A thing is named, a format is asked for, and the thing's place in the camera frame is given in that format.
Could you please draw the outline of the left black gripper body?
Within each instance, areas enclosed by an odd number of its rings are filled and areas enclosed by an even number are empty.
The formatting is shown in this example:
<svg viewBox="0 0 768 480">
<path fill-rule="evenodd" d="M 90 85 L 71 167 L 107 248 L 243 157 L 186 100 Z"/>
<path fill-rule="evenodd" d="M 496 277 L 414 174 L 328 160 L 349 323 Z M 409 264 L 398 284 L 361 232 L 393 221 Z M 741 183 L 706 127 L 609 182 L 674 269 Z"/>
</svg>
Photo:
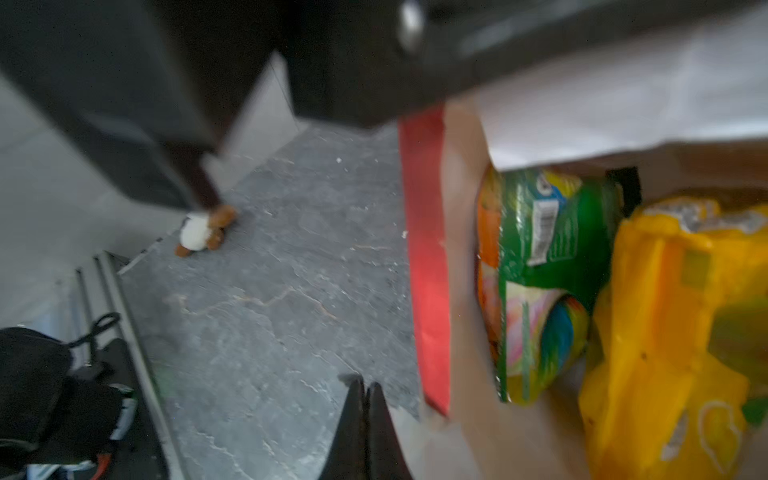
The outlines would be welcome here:
<svg viewBox="0 0 768 480">
<path fill-rule="evenodd" d="M 127 197 L 219 202 L 221 147 L 274 54 L 295 112 L 375 127 L 745 1 L 5 1 L 1 70 Z"/>
</svg>

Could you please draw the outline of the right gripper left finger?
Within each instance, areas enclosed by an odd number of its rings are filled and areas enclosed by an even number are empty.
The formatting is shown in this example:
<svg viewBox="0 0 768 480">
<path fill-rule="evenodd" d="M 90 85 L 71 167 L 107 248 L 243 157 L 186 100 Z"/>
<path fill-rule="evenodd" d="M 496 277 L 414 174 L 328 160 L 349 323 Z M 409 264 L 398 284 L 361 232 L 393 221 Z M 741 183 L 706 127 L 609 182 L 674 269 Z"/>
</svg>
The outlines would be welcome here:
<svg viewBox="0 0 768 480">
<path fill-rule="evenodd" d="M 320 480 L 367 479 L 367 393 L 359 374 L 346 374 L 341 380 L 348 392 L 335 435 L 328 450 Z"/>
</svg>

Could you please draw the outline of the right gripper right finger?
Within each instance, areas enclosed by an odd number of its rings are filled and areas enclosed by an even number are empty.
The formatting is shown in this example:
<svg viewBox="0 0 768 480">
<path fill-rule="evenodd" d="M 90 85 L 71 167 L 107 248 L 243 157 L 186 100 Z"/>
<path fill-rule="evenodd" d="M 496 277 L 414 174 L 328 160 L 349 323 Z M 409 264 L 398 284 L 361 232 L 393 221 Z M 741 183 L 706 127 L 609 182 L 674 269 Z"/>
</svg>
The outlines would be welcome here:
<svg viewBox="0 0 768 480">
<path fill-rule="evenodd" d="M 406 463 L 383 387 L 372 383 L 366 394 L 366 469 L 370 480 L 413 480 Z"/>
</svg>

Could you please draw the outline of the Fox's spring tea bag green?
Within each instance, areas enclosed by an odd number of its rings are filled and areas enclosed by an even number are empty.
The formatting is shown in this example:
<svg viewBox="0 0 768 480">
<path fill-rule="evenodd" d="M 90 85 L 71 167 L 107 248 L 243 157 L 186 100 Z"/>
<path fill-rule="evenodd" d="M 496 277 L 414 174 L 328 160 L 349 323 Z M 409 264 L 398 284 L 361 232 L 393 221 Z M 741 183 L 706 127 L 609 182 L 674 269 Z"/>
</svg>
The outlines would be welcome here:
<svg viewBox="0 0 768 480">
<path fill-rule="evenodd" d="M 623 217 L 610 177 L 485 171 L 476 291 L 501 401 L 536 401 L 582 355 Z"/>
</svg>

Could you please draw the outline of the small yellow snack packet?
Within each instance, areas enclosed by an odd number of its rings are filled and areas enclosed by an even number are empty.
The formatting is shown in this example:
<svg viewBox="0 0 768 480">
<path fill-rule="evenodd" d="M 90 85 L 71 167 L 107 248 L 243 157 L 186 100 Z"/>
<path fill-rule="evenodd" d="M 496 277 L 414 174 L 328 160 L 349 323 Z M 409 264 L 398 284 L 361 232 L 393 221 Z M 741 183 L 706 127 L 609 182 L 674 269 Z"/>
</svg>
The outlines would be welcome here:
<svg viewBox="0 0 768 480">
<path fill-rule="evenodd" d="M 767 412 L 767 206 L 679 196 L 618 230 L 579 394 L 596 479 L 730 479 Z"/>
</svg>

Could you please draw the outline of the red white paper gift bag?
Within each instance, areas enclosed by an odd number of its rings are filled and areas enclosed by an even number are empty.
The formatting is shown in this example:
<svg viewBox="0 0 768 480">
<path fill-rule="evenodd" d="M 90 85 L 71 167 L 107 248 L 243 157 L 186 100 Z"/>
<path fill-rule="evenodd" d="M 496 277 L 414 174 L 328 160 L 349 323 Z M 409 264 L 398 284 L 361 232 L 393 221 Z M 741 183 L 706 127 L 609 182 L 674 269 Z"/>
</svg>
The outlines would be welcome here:
<svg viewBox="0 0 768 480">
<path fill-rule="evenodd" d="M 767 5 L 537 62 L 399 127 L 438 478 L 767 475 Z"/>
</svg>

